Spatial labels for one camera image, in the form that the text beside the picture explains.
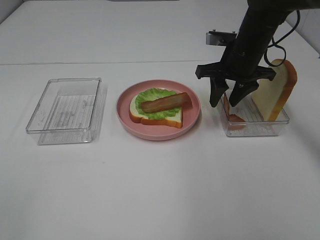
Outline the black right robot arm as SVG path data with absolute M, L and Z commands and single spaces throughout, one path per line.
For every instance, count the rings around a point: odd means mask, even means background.
M 229 102 L 234 107 L 248 94 L 258 89 L 258 80 L 272 81 L 272 68 L 259 66 L 278 26 L 293 11 L 318 9 L 318 0 L 249 0 L 248 9 L 238 33 L 211 30 L 206 44 L 224 46 L 219 62 L 198 65 L 198 79 L 210 79 L 209 103 L 214 108 L 229 88 L 226 80 L 235 81 Z

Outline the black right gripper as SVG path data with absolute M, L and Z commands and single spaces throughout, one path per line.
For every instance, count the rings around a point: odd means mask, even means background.
M 232 107 L 258 89 L 259 84 L 256 80 L 272 81 L 276 72 L 270 67 L 259 66 L 263 55 L 263 51 L 240 48 L 237 41 L 233 40 L 226 46 L 219 62 L 198 65 L 195 71 L 196 77 L 198 79 L 210 77 L 210 105 L 215 108 L 228 89 L 225 79 L 236 81 L 229 96 Z

